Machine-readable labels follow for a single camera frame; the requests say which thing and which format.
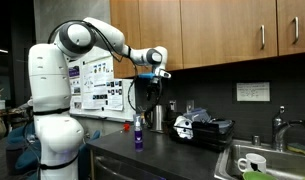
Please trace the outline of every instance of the sink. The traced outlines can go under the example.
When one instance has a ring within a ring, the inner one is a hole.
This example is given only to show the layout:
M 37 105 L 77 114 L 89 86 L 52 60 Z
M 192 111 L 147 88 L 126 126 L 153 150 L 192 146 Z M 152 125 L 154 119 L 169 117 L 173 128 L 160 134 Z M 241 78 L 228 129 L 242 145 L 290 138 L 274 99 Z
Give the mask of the sink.
M 242 179 L 237 161 L 245 158 L 247 153 L 260 154 L 266 158 L 267 174 L 277 179 L 302 180 L 305 178 L 305 155 L 291 151 L 278 152 L 269 144 L 254 146 L 250 141 L 233 139 L 231 144 L 221 152 L 215 167 L 214 177 L 218 179 Z

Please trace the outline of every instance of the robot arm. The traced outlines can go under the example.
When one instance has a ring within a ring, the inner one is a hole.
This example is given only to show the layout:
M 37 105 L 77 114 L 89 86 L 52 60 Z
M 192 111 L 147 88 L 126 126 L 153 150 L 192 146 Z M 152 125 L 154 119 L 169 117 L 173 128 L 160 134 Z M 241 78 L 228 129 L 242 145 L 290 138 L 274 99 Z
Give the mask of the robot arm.
M 77 59 L 89 52 L 93 46 L 98 46 L 125 56 L 136 65 L 152 66 L 152 72 L 156 77 L 171 78 L 171 74 L 165 71 L 167 50 L 164 47 L 132 49 L 125 44 L 121 31 L 94 18 L 87 17 L 82 22 L 63 24 L 55 43 L 72 59 Z

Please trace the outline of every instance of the black container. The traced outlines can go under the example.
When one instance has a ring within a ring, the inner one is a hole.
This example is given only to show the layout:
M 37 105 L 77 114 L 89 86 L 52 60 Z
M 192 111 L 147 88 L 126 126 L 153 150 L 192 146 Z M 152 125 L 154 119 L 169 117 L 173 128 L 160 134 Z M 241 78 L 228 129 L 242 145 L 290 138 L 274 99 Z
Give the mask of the black container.
M 192 139 L 181 138 L 173 129 L 174 126 L 169 128 L 169 136 L 172 140 L 180 143 L 220 152 L 231 143 L 234 134 L 234 124 L 235 121 L 232 121 L 232 124 L 229 127 L 220 129 L 218 124 L 193 122 L 192 128 L 185 128 L 193 131 Z

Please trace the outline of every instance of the cabinet door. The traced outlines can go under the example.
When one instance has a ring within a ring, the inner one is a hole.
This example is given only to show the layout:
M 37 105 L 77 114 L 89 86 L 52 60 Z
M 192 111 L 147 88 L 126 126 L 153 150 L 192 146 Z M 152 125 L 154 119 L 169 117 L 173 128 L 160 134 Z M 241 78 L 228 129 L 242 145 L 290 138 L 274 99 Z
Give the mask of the cabinet door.
M 141 43 L 138 0 L 110 0 L 110 11 L 111 25 L 124 34 L 127 45 L 131 48 L 139 49 Z M 135 75 L 133 64 L 127 58 L 123 58 L 121 63 L 114 60 L 113 67 L 115 78 Z
M 305 52 L 305 0 L 277 0 L 279 55 Z
M 180 0 L 139 0 L 141 47 L 168 50 L 166 70 L 183 68 Z
M 181 0 L 181 16 L 184 68 L 277 55 L 275 1 Z

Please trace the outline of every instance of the chair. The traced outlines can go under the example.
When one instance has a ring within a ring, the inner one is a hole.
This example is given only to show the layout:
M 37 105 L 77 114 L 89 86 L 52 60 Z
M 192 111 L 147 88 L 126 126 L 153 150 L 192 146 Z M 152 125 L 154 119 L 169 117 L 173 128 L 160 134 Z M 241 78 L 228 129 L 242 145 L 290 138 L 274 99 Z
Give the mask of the chair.
M 94 132 L 93 136 L 89 139 L 89 141 L 98 139 L 100 137 L 100 135 L 101 135 L 101 132 L 99 130 L 96 130 Z M 79 157 L 78 157 L 79 180 L 88 180 L 90 172 L 91 172 L 90 149 L 87 148 L 86 144 L 82 144 L 79 147 Z M 37 180 L 37 173 L 36 172 L 33 173 L 31 176 L 29 176 L 27 178 L 27 180 Z
M 7 143 L 8 144 L 15 144 L 24 142 L 26 140 L 26 137 L 24 134 L 35 134 L 34 129 L 34 122 L 31 122 L 25 126 L 18 127 L 16 129 L 13 129 L 7 137 Z

